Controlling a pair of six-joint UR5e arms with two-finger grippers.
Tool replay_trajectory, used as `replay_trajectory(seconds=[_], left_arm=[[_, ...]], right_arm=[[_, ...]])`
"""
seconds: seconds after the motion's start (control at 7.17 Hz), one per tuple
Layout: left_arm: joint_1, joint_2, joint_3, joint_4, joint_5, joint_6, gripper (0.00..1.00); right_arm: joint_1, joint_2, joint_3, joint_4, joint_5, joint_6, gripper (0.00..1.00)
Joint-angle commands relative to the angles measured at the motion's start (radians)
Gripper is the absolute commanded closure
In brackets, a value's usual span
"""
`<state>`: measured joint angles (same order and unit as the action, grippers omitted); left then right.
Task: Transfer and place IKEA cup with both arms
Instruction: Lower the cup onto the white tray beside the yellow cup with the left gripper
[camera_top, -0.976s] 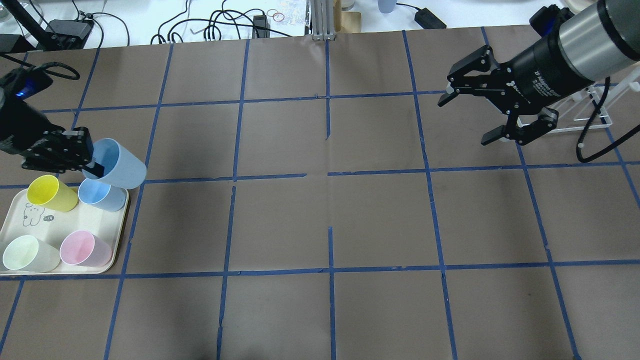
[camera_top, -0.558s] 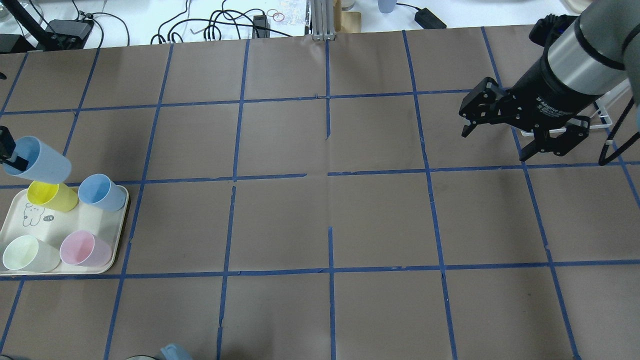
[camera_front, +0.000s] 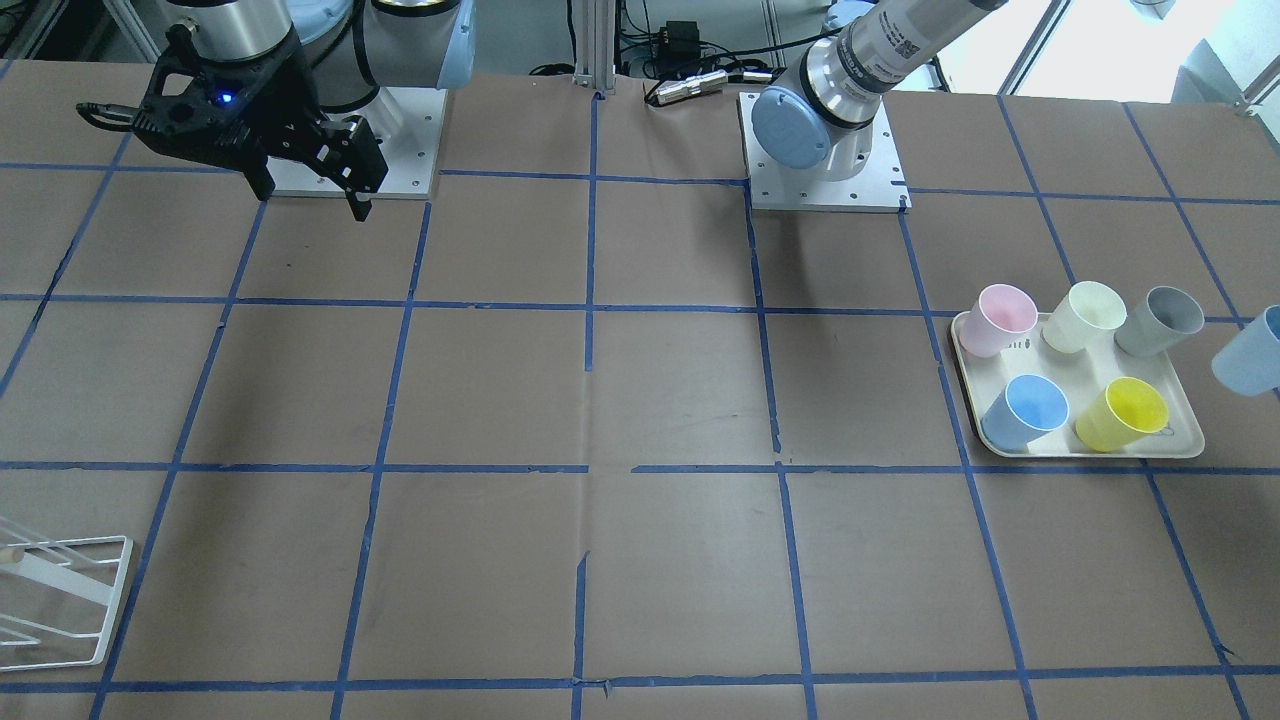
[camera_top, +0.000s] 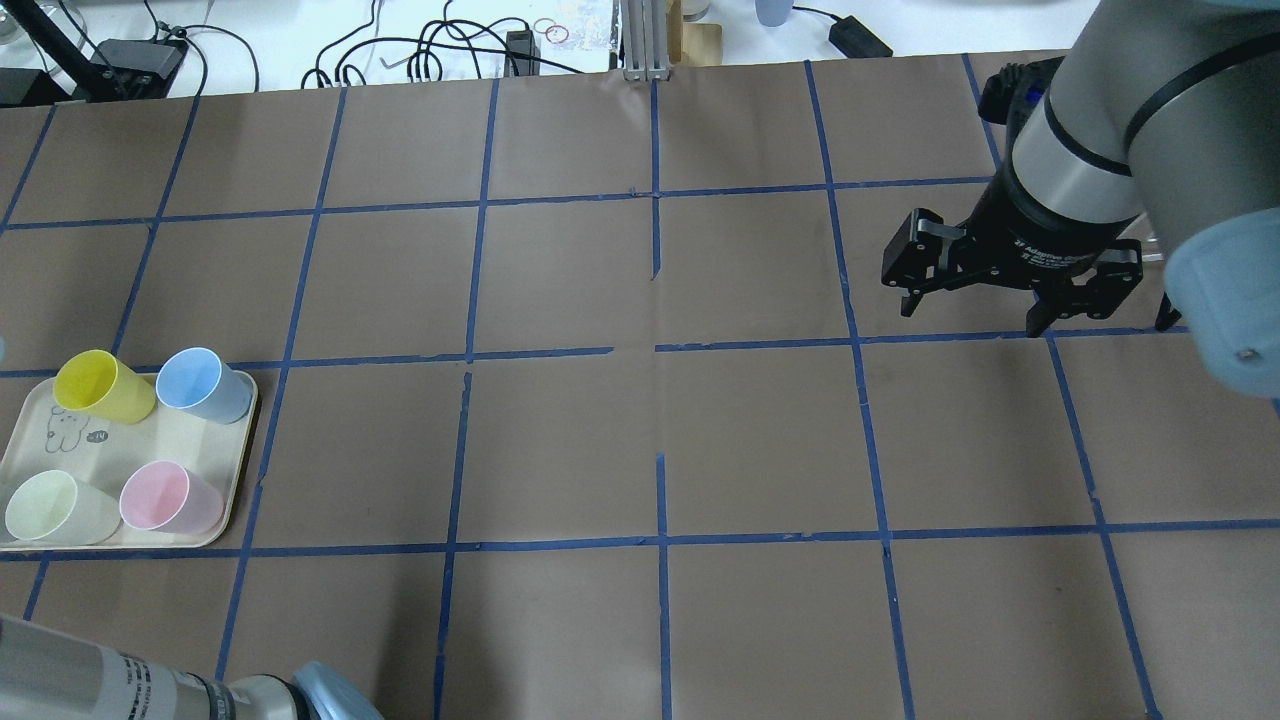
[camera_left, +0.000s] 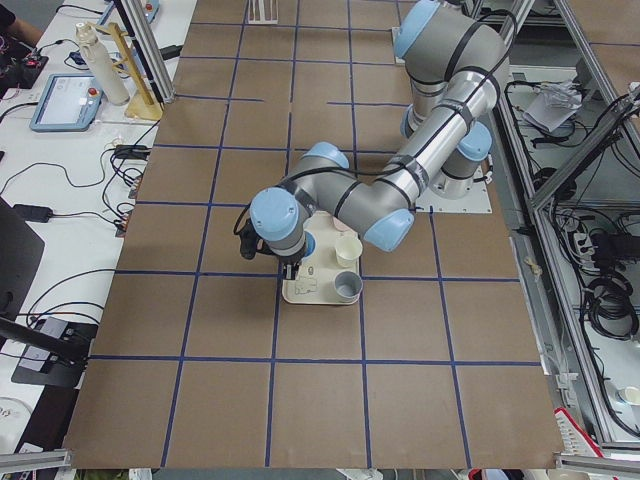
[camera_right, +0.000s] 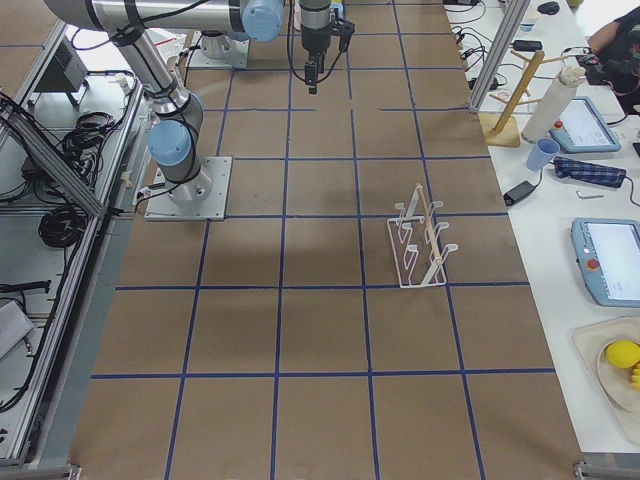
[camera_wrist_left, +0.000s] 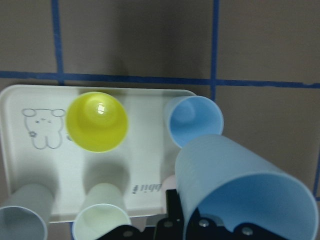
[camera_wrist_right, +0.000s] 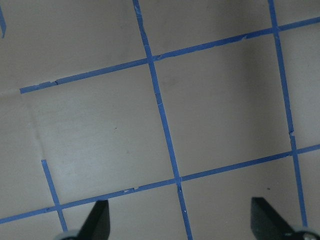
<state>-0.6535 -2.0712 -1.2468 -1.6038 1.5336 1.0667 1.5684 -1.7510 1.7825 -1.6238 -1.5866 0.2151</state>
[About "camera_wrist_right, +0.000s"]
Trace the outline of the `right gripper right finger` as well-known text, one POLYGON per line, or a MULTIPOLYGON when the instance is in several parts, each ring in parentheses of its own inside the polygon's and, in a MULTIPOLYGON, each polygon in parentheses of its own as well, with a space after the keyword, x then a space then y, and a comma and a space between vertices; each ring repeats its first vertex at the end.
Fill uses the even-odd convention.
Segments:
POLYGON ((263 197, 251 198, 250 228, 256 240, 299 239, 299 234, 263 197))

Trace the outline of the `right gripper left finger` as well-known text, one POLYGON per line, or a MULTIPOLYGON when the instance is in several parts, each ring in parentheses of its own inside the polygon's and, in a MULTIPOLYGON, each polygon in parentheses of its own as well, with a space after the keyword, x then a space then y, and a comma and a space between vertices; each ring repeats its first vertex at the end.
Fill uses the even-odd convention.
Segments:
POLYGON ((80 231, 77 240, 108 240, 111 232, 109 201, 97 201, 80 231))

